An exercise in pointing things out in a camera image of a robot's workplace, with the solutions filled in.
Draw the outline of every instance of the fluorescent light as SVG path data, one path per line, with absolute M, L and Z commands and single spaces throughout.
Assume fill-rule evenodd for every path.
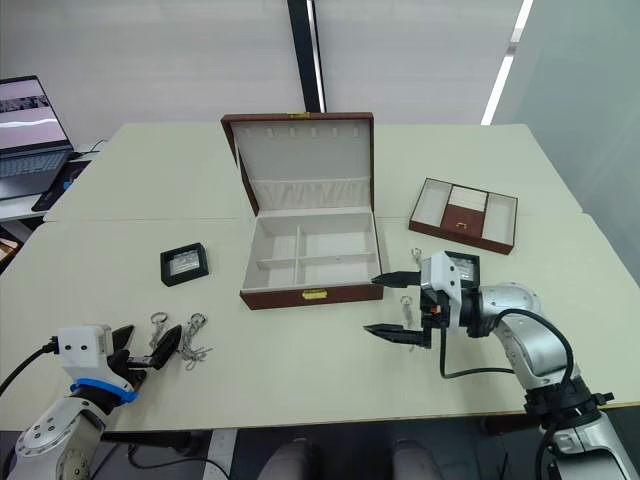
M 320 54 L 316 37 L 316 19 L 313 14 L 313 0 L 307 0 L 307 15 L 309 16 L 309 28 L 311 29 L 311 47 L 313 49 L 313 69 L 316 72 L 316 85 L 318 86 L 318 99 L 320 111 L 324 113 L 324 92 L 322 90 L 322 78 L 320 77 Z
M 516 19 L 516 26 L 513 28 L 513 33 L 511 34 L 511 43 L 518 43 L 520 41 L 524 27 L 527 24 L 527 19 L 529 18 L 529 13 L 531 12 L 531 5 L 533 5 L 533 0 L 523 0 L 520 13 L 518 13 L 518 18 Z
M 496 113 L 496 108 L 498 108 L 502 90 L 504 89 L 505 83 L 507 83 L 507 77 L 509 76 L 512 63 L 513 55 L 506 55 L 502 60 L 502 65 L 500 65 L 500 70 L 498 70 L 498 76 L 496 77 L 496 83 L 493 84 L 493 90 L 491 91 L 491 96 L 487 102 L 487 108 L 484 111 L 480 125 L 491 125 L 493 115 Z
M 507 83 L 509 70 L 511 70 L 511 64 L 513 63 L 513 56 L 515 55 L 516 48 L 520 43 L 520 37 L 522 37 L 522 32 L 524 31 L 524 27 L 529 19 L 529 13 L 531 13 L 532 5 L 533 0 L 522 1 L 518 18 L 516 18 L 516 24 L 513 27 L 513 32 L 511 33 L 511 41 L 509 42 L 507 54 L 502 59 L 502 65 L 500 65 L 500 70 L 498 70 L 498 76 L 493 84 L 493 90 L 491 90 L 491 95 L 489 96 L 487 107 L 484 110 L 484 115 L 482 115 L 480 125 L 491 125 L 491 122 L 493 121 L 493 115 L 496 113 L 498 102 L 502 96 L 502 90 L 504 90 L 504 86 Z

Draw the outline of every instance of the open jewelry box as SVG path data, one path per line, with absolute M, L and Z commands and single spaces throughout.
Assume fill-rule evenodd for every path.
M 225 115 L 222 126 L 256 215 L 249 308 L 381 299 L 373 115 Z
M 518 199 L 427 178 L 409 230 L 507 255 L 516 234 Z

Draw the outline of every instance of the box lid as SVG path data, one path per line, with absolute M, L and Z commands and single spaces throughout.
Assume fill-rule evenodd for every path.
M 238 114 L 221 122 L 256 215 L 373 209 L 373 114 Z

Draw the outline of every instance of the white wall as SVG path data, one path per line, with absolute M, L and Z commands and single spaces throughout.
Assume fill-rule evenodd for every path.
M 29 74 L 76 145 L 305 109 L 286 0 L 0 0 L 0 76 Z
M 639 18 L 637 0 L 535 0 L 494 117 L 529 125 L 638 283 Z
M 480 123 L 522 0 L 316 0 L 327 109 Z

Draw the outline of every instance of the black cable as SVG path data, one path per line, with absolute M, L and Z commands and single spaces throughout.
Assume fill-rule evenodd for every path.
M 504 454 L 504 460 L 502 461 L 502 469 L 500 470 L 500 480 L 504 480 L 504 475 L 507 473 L 507 465 L 509 463 L 509 452 Z
M 485 368 L 472 368 L 469 370 L 462 370 L 454 373 L 444 373 L 444 366 L 447 356 L 447 328 L 440 328 L 440 376 L 442 378 L 450 379 L 462 377 L 464 375 L 472 375 L 475 373 L 514 373 L 510 368 L 498 368 L 498 367 L 485 367 Z
M 565 353 L 567 355 L 567 366 L 565 367 L 564 374 L 562 375 L 562 380 L 560 380 L 560 387 L 558 388 L 558 395 L 562 395 L 564 390 L 569 385 L 571 381 L 571 374 L 573 373 L 574 368 L 574 359 L 573 359 L 573 349 L 569 344 L 569 340 L 558 330 L 551 322 L 549 322 L 546 318 L 541 317 L 540 315 L 530 312 L 529 310 L 521 310 L 519 308 L 508 308 L 500 312 L 496 318 L 494 325 L 497 325 L 503 317 L 515 314 L 515 315 L 523 315 L 525 317 L 529 317 L 532 320 L 535 320 L 539 324 L 543 325 L 547 330 L 553 333 L 556 338 L 562 343 L 564 347 Z M 544 452 L 549 446 L 549 442 L 553 434 L 556 433 L 556 429 L 558 428 L 557 423 L 550 423 L 547 431 L 544 433 L 540 444 L 538 445 L 538 450 L 536 452 L 536 463 L 535 463 L 535 471 L 536 471 L 536 480 L 542 479 L 542 459 L 544 456 Z
M 113 454 L 116 453 L 116 450 L 120 448 L 120 445 L 121 445 L 120 443 L 116 443 L 113 447 L 111 447 L 111 450 L 109 450 L 107 454 L 104 457 L 102 457 L 102 460 L 100 460 L 100 463 L 98 464 L 98 466 L 93 470 L 90 480 L 93 480 L 98 476 L 98 473 L 100 473 L 100 470 L 102 470 L 102 467 L 104 467 L 106 463 L 109 461 L 109 459 L 113 456 Z
M 87 153 L 95 153 L 95 152 L 99 152 L 100 150 L 96 150 L 95 148 L 100 145 L 102 142 L 108 142 L 107 139 L 103 138 L 102 140 L 98 140 L 93 147 L 91 147 L 89 150 L 87 150 L 86 152 L 78 152 L 81 155 L 86 155 Z
M 7 456 L 2 462 L 2 480 L 7 480 L 9 478 L 9 473 L 11 473 L 11 461 L 16 456 L 15 447 L 11 447 L 11 450 L 7 453 Z
M 220 471 L 220 473 L 224 475 L 224 478 L 229 480 L 229 475 L 227 474 L 227 472 L 224 471 L 224 468 L 222 468 L 217 462 L 214 462 L 213 460 L 207 457 L 191 457 L 191 458 L 183 458 L 181 460 L 174 460 L 173 462 L 158 463 L 156 465 L 140 465 L 138 462 L 136 462 L 133 459 L 133 454 L 136 453 L 137 450 L 138 450 L 137 446 L 129 445 L 129 450 L 127 451 L 127 459 L 129 460 L 129 464 L 133 468 L 138 468 L 140 470 L 151 470 L 153 468 L 168 467 L 170 465 L 177 465 L 179 463 L 185 463 L 185 462 L 207 462 L 207 463 L 210 463 L 211 465 L 214 465 Z
M 536 480 L 542 480 L 542 459 L 544 458 L 544 452 L 547 450 L 547 446 L 549 446 L 549 442 L 551 441 L 551 437 L 556 433 L 558 428 L 557 423 L 550 423 L 547 431 L 544 432 L 542 436 L 542 440 L 538 444 L 538 450 L 536 450 L 536 460 L 535 460 L 535 469 L 536 469 Z
M 43 353 L 49 353 L 49 352 L 56 352 L 57 353 L 57 350 L 58 350 L 58 339 L 55 338 L 55 340 L 54 340 L 54 338 L 51 339 L 51 342 L 49 342 L 46 345 L 43 345 L 42 347 L 40 347 L 40 349 L 38 349 L 35 352 L 33 352 L 31 354 L 31 356 L 29 356 L 29 358 L 27 358 L 24 362 L 22 362 L 20 365 L 18 365 L 16 367 L 16 369 L 9 374 L 9 376 L 4 380 L 4 382 L 2 382 L 2 385 L 0 385 L 0 397 L 2 396 L 4 391 L 7 389 L 9 384 L 11 382 L 13 382 L 15 380 L 15 378 L 18 375 L 20 375 L 20 373 L 25 368 L 27 368 L 29 366 L 29 364 L 31 362 L 33 362 L 36 358 L 38 358 Z

